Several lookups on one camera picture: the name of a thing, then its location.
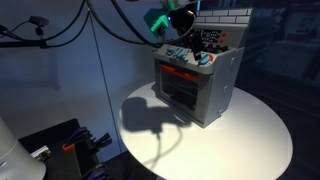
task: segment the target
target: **gray oven body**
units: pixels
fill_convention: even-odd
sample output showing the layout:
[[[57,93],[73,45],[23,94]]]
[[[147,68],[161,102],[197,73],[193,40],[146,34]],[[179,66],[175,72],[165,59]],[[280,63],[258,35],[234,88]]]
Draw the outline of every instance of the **gray oven body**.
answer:
[[[195,61],[191,50],[185,47],[165,44],[155,50],[156,97],[202,128],[219,118],[232,96],[251,11],[197,13],[195,29],[201,31],[206,47],[228,46],[226,51],[206,48],[202,59]]]

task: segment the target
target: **white object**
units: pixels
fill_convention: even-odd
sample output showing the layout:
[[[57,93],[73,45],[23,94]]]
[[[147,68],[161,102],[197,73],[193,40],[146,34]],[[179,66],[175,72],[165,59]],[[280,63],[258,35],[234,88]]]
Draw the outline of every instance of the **white object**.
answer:
[[[158,100],[152,85],[126,99],[119,129],[130,153],[157,175],[168,180],[270,180],[287,169],[293,152],[288,129],[254,96],[234,88],[228,110],[202,129]]]
[[[42,180],[45,172],[45,165],[31,157],[0,117],[0,179]]]

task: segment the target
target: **white wall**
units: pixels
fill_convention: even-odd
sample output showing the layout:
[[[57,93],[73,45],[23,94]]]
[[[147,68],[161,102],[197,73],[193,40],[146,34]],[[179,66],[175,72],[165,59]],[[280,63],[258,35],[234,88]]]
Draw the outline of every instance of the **white wall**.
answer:
[[[120,20],[109,0],[94,0],[93,4],[110,29],[128,39],[137,39]],[[120,5],[138,30],[155,41],[144,24],[143,15],[149,8],[159,8],[158,1],[122,1]],[[31,15],[42,16],[50,20],[49,26],[44,28],[48,37],[64,28],[79,6],[78,0],[4,1],[0,6],[0,24],[11,29]],[[50,44],[73,37],[84,17],[85,12],[68,33],[50,41]],[[75,42],[64,47],[0,49],[0,115],[18,138],[78,118],[94,136],[100,137],[106,132],[112,136],[113,144],[99,153],[101,160],[120,153],[103,73],[117,120],[125,98],[154,79],[151,48],[121,42],[104,32],[96,22],[94,27],[104,72],[90,23]],[[16,33],[36,38],[34,28],[33,25],[25,25]]]

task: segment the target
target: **oven window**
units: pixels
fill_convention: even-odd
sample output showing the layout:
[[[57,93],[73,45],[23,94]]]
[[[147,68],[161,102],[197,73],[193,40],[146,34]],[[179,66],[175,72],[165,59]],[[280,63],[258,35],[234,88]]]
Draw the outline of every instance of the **oven window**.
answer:
[[[171,72],[161,70],[162,92],[175,101],[195,110],[198,95],[198,84]]]

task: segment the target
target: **round tabletop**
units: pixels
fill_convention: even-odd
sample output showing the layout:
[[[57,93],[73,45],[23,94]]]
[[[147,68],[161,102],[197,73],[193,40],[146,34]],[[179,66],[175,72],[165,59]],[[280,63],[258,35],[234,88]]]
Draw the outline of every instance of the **round tabletop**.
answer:
[[[234,88],[229,108],[206,128],[155,97],[154,83],[123,103],[119,131],[130,153],[169,180],[278,178],[292,158],[292,140],[279,116]]]

